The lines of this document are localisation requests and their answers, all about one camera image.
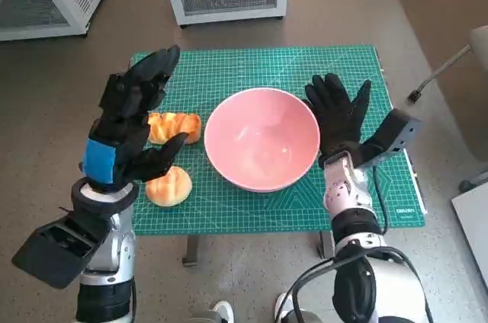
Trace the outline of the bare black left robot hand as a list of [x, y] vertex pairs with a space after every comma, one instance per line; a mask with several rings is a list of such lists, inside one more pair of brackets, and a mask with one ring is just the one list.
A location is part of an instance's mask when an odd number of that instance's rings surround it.
[[150, 53], [126, 72], [111, 74], [91, 126], [81, 163], [93, 188], [119, 190], [131, 181], [150, 181], [165, 175], [188, 133], [178, 130], [159, 148], [145, 149], [149, 112], [165, 97], [165, 85], [180, 58], [176, 45]]

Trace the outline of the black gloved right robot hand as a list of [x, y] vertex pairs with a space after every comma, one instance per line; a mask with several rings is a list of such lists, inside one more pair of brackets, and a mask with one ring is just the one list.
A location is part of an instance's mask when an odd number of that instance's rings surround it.
[[370, 97], [371, 82], [363, 82], [354, 99], [348, 96], [340, 77], [334, 73], [314, 75], [305, 86], [307, 96], [303, 102], [311, 109], [319, 126], [319, 166], [327, 159], [347, 152], [356, 168], [368, 161], [364, 158], [361, 144], [361, 127], [364, 122]]

